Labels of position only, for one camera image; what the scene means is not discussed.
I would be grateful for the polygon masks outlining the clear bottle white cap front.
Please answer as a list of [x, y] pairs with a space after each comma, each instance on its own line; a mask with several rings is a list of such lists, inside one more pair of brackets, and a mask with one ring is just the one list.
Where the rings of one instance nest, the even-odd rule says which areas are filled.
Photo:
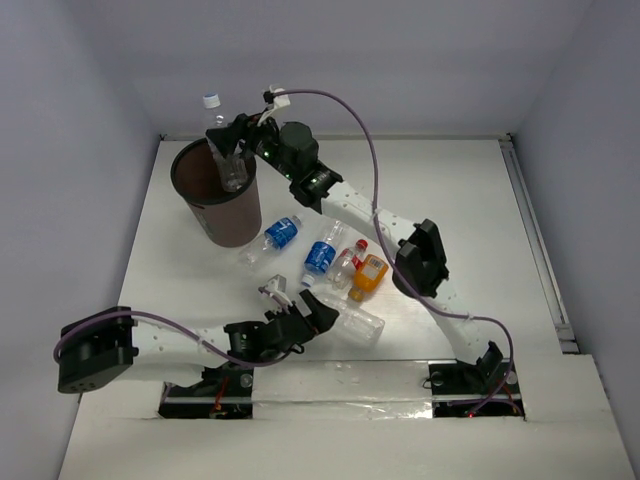
[[338, 312], [331, 331], [341, 341], [361, 349], [371, 349], [378, 343], [385, 327], [384, 320], [336, 295], [321, 293], [319, 300]]

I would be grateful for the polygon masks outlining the orange juice bottle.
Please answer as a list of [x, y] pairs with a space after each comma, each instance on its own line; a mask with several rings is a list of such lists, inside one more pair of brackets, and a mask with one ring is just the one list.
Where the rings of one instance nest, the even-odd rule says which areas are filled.
[[377, 289], [389, 270], [388, 263], [382, 258], [369, 254], [356, 270], [348, 298], [355, 302], [363, 302]]

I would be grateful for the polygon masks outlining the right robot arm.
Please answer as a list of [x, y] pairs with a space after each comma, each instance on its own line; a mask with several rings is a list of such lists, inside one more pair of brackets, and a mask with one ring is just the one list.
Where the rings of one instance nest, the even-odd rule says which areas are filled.
[[408, 297], [425, 303], [451, 345], [462, 384], [481, 395], [495, 390], [503, 354], [479, 328], [480, 317], [465, 308], [449, 280], [437, 225], [403, 219], [359, 194], [319, 158], [319, 144], [300, 122], [283, 126], [258, 116], [239, 115], [223, 127], [207, 129], [215, 150], [258, 157], [289, 182], [304, 207], [377, 239], [392, 267], [393, 282]]

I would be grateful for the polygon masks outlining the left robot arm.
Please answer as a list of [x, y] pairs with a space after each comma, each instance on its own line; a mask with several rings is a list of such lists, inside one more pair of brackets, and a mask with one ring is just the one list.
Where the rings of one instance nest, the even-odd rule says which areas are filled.
[[274, 366], [328, 332], [339, 317], [308, 290], [263, 320], [189, 329], [158, 314], [116, 306], [67, 325], [53, 357], [57, 390], [81, 394], [115, 380], [160, 381], [215, 392], [221, 377]]

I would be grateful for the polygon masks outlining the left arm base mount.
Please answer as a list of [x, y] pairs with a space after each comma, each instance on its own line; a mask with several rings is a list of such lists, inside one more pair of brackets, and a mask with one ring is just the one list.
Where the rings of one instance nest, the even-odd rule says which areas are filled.
[[194, 385], [166, 384], [158, 415], [164, 419], [251, 419], [253, 381], [253, 369], [228, 365], [206, 368]]

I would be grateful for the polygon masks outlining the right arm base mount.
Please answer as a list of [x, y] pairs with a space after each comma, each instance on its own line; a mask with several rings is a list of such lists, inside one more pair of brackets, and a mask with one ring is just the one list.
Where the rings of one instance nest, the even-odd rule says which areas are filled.
[[422, 387], [431, 392], [434, 418], [525, 417], [515, 367], [503, 360], [487, 385], [472, 384], [461, 365], [430, 362]]

